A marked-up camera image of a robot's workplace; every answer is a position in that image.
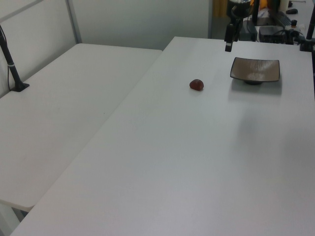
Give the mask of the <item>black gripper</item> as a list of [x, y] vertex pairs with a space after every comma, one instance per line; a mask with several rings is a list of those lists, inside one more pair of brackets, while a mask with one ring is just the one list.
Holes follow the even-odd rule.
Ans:
[[250, 2], [230, 2], [229, 14], [230, 22], [226, 26], [225, 31], [225, 51], [231, 52], [232, 44], [238, 41], [240, 31], [243, 26], [243, 19], [251, 15]]

